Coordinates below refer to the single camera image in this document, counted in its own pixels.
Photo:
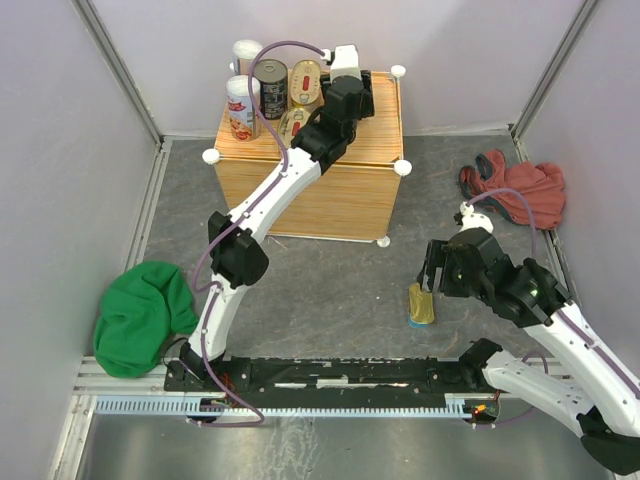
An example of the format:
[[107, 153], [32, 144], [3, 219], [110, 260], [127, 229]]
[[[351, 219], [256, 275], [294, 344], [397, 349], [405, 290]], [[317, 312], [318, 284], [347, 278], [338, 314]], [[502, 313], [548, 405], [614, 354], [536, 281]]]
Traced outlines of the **gold rectangular tin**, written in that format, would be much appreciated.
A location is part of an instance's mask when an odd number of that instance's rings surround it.
[[413, 283], [408, 290], [409, 320], [412, 328], [425, 328], [435, 320], [433, 294], [424, 291], [419, 283]]

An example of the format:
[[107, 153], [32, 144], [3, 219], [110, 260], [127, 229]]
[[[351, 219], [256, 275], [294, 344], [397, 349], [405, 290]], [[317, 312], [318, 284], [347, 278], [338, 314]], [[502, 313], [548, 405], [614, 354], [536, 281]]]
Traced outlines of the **red oval tin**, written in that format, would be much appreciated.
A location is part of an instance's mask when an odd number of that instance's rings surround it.
[[303, 107], [292, 107], [283, 114], [277, 132], [286, 148], [291, 146], [293, 138], [306, 125], [310, 116], [311, 112]]
[[292, 69], [289, 77], [289, 96], [294, 107], [313, 112], [320, 104], [322, 71], [314, 60], [301, 60]]

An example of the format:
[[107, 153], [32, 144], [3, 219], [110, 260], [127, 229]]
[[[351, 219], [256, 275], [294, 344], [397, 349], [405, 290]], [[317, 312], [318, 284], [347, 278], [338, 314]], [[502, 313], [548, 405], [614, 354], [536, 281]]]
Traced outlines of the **dark blue round can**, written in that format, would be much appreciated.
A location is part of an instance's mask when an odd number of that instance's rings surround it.
[[280, 119], [288, 106], [288, 68], [279, 60], [260, 60], [254, 68], [254, 77], [260, 83], [260, 106], [264, 117]]

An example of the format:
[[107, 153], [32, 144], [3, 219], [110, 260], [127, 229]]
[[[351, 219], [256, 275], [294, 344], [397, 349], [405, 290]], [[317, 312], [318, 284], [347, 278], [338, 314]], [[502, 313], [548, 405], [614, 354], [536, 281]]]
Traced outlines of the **wooden cube cabinet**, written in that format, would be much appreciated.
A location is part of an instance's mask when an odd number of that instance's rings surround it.
[[[356, 139], [320, 179], [300, 193], [272, 225], [271, 235], [377, 241], [388, 235], [404, 154], [400, 86], [388, 72], [372, 73], [375, 115], [360, 121]], [[214, 148], [227, 208], [244, 201], [277, 166], [276, 140], [262, 128], [252, 141], [232, 136], [224, 110]]]

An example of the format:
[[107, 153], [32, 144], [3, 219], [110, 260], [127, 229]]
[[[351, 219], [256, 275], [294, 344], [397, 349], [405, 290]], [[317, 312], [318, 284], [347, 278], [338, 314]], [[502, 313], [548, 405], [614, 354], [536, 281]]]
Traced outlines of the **tall white-lid can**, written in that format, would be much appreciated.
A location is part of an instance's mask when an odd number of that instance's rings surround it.
[[232, 46], [233, 61], [230, 64], [235, 75], [247, 75], [256, 56], [262, 51], [263, 45], [255, 40], [242, 39]]
[[252, 141], [260, 135], [260, 83], [247, 75], [236, 75], [226, 83], [227, 112], [232, 136]]

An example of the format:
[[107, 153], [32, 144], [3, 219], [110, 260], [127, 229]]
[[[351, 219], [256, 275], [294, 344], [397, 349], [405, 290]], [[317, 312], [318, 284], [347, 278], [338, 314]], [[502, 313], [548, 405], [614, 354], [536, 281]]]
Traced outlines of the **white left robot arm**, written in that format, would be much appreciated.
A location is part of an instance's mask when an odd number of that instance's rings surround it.
[[321, 77], [324, 104], [291, 141], [282, 161], [240, 205], [208, 221], [212, 235], [198, 261], [211, 261], [210, 281], [196, 292], [208, 297], [198, 326], [181, 347], [187, 379], [209, 390], [221, 378], [216, 361], [224, 356], [227, 335], [239, 304], [266, 273], [269, 259], [261, 247], [271, 226], [289, 204], [338, 160], [356, 138], [357, 123], [374, 115], [372, 73]]

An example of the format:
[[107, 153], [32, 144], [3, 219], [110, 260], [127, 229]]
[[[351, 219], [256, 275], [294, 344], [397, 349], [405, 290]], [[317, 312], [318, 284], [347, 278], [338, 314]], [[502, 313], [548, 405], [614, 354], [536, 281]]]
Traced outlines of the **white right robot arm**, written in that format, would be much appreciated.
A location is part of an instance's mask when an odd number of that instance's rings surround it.
[[518, 396], [571, 430], [601, 466], [622, 476], [639, 471], [639, 379], [589, 325], [567, 289], [532, 258], [514, 265], [495, 237], [471, 228], [429, 242], [417, 277], [449, 297], [473, 297], [548, 350], [570, 376], [567, 385], [482, 339], [488, 352], [462, 362], [460, 382]]

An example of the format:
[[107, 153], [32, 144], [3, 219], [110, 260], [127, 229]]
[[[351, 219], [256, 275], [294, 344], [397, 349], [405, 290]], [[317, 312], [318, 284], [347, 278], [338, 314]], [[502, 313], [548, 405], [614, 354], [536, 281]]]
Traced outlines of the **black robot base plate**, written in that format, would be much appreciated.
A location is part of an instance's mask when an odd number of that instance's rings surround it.
[[294, 360], [233, 357], [218, 378], [258, 409], [443, 407], [447, 394], [493, 397], [478, 368], [433, 358]]

